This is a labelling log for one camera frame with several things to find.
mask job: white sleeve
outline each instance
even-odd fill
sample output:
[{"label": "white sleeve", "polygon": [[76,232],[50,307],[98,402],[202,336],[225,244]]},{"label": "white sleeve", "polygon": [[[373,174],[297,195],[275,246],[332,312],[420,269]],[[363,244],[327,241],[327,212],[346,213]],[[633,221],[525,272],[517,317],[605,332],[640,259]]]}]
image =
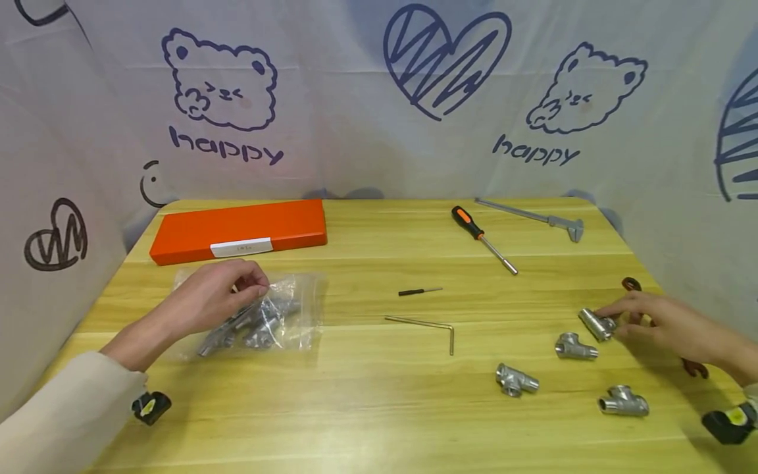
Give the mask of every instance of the white sleeve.
[{"label": "white sleeve", "polygon": [[758,384],[748,385],[742,389],[742,393],[745,394],[747,401],[750,402],[750,404],[753,405],[753,408],[758,412]]},{"label": "white sleeve", "polygon": [[127,422],[146,382],[99,352],[75,357],[0,424],[0,472],[81,472]]}]

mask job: table surface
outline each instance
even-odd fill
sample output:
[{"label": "table surface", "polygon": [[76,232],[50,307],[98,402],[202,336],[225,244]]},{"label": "table surface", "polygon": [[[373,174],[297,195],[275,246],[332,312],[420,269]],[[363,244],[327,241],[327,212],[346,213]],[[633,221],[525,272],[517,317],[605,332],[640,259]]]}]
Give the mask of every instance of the table surface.
[{"label": "table surface", "polygon": [[[625,276],[660,292],[597,208],[575,198],[500,202],[581,218],[584,236],[573,243],[564,230],[469,201],[324,201],[327,246],[247,257],[270,273],[326,275],[314,349],[159,360],[149,389],[174,406],[151,428],[132,420],[92,471],[754,472],[758,440],[722,447],[700,425],[702,413],[742,401],[718,369],[708,381],[689,378],[672,354],[618,341],[595,344],[595,361],[556,357],[565,331],[594,343],[577,312],[621,297]],[[163,208],[49,374],[147,313],[179,267],[202,264],[152,262],[163,215],[253,203]],[[455,204],[518,276],[455,224]],[[419,287],[444,290],[397,296]],[[455,356],[447,331],[384,315],[454,325]],[[501,362],[539,378],[540,390],[502,394],[494,377]],[[600,413],[597,398],[617,384],[646,397],[647,418]]]}]

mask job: clear plastic bag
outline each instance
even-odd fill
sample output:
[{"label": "clear plastic bag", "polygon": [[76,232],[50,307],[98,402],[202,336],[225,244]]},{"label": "clear plastic bag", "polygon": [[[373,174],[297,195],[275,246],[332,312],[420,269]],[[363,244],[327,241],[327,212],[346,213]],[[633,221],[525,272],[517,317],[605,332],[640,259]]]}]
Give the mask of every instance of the clear plastic bag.
[{"label": "clear plastic bag", "polygon": [[[180,268],[179,287],[194,268]],[[204,334],[187,337],[169,355],[182,360],[221,352],[250,350],[310,350],[321,327],[325,280],[317,273],[269,275],[266,295],[240,309],[224,324]]]}]

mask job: white label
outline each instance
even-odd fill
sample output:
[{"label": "white label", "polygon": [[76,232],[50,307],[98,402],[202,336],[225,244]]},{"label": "white label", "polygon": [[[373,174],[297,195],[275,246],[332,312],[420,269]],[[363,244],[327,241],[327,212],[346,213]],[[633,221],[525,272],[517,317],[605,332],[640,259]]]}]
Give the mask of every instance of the white label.
[{"label": "white label", "polygon": [[274,248],[271,246],[271,238],[269,237],[211,244],[211,253],[213,253],[213,256],[216,258],[270,252],[273,249]]}]

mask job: white fabric backdrop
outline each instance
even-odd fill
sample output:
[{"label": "white fabric backdrop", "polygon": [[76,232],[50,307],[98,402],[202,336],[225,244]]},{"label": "white fabric backdrop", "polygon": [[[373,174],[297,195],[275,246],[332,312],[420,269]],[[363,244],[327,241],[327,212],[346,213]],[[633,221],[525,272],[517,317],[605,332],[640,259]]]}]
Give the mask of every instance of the white fabric backdrop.
[{"label": "white fabric backdrop", "polygon": [[[35,27],[0,5],[0,351],[33,354],[0,364],[0,414],[174,198],[580,196],[665,290],[758,338],[755,2],[68,6]],[[86,258],[41,271],[24,243],[61,197]]]}]

